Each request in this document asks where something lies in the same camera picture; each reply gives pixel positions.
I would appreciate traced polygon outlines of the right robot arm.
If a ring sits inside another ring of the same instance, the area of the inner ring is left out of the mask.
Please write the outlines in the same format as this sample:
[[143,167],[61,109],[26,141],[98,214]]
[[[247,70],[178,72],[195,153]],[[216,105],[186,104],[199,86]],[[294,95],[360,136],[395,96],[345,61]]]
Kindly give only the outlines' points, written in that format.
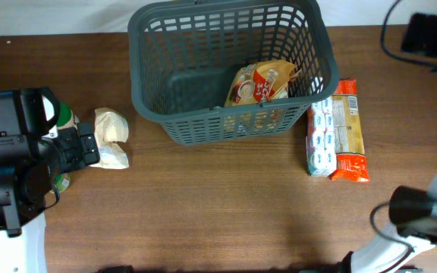
[[[437,15],[411,16],[396,55],[387,56],[437,72]],[[437,247],[437,174],[428,190],[399,186],[387,202],[369,214],[375,237],[363,248],[348,253],[336,272],[396,272],[413,257]]]

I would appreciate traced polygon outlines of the orange coffee sachet bag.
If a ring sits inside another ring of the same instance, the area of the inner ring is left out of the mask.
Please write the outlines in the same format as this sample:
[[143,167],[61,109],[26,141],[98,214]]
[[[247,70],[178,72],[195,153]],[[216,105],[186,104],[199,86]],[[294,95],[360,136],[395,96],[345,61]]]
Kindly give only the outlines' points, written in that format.
[[[302,75],[297,65],[285,60],[261,61],[242,67],[235,75],[224,106],[226,108],[258,105],[290,96],[289,89]],[[283,109],[229,115],[224,119],[224,132],[237,134],[277,133],[285,129]]]

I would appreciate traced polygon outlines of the beige paper bag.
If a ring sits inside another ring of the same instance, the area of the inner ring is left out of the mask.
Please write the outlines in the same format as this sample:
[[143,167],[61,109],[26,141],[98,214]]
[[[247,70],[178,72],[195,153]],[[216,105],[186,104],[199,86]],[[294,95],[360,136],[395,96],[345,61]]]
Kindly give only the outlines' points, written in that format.
[[129,168],[127,154],[118,145],[119,143],[126,143],[128,140],[129,126],[127,120],[111,108],[97,108],[95,115],[94,136],[100,160],[91,167],[115,170]]

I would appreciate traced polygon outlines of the grey plastic shopping basket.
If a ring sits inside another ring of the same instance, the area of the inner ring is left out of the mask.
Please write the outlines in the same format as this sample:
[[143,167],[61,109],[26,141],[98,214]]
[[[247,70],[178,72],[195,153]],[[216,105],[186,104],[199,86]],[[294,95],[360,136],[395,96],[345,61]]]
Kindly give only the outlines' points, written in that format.
[[[340,79],[313,0],[156,2],[127,33],[134,108],[181,145],[285,132]],[[299,72],[287,98],[225,106],[241,68],[278,59]]]

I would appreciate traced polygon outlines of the orange biscuit packet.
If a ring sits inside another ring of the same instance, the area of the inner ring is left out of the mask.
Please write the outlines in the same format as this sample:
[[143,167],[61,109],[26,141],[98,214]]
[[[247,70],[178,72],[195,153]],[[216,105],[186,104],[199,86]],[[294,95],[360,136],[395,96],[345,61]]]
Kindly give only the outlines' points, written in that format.
[[340,80],[332,95],[335,133],[336,170],[331,180],[347,179],[369,183],[367,160],[357,101],[357,80]]

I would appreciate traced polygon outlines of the green lid white jar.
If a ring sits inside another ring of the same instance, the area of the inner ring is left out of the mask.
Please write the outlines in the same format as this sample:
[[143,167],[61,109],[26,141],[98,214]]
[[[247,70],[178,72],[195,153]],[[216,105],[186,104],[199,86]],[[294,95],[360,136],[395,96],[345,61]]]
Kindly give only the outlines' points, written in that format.
[[[47,121],[50,121],[51,118],[55,116],[55,110],[52,106],[52,103],[46,98],[42,98],[45,115]],[[80,122],[78,116],[76,116],[72,110],[65,103],[60,103],[60,115],[57,121],[57,124],[52,127],[49,132],[45,135],[47,138],[56,138],[58,136],[58,131],[63,130],[69,127],[77,127],[77,124]]]

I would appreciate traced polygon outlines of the tissue multipack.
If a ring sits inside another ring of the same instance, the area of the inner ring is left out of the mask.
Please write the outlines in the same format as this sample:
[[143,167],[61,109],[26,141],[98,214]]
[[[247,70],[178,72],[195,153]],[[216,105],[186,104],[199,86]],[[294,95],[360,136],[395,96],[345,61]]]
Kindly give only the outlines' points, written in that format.
[[337,169],[332,96],[307,109],[307,169],[312,177],[328,177]]

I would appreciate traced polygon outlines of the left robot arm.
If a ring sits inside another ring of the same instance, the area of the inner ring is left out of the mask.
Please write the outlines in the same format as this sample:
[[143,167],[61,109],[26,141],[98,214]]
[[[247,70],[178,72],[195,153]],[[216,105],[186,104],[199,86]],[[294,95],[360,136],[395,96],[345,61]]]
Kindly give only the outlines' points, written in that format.
[[45,272],[46,194],[60,174],[99,162],[93,125],[57,126],[47,87],[0,92],[0,272]]

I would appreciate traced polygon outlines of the green lid pesto jar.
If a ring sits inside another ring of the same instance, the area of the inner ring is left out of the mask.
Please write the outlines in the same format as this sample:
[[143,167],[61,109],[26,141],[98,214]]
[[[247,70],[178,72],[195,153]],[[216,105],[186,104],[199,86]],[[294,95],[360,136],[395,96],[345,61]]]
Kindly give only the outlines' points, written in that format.
[[59,174],[52,180],[51,193],[54,193],[56,188],[59,193],[63,193],[69,188],[71,183],[71,176],[69,173]]

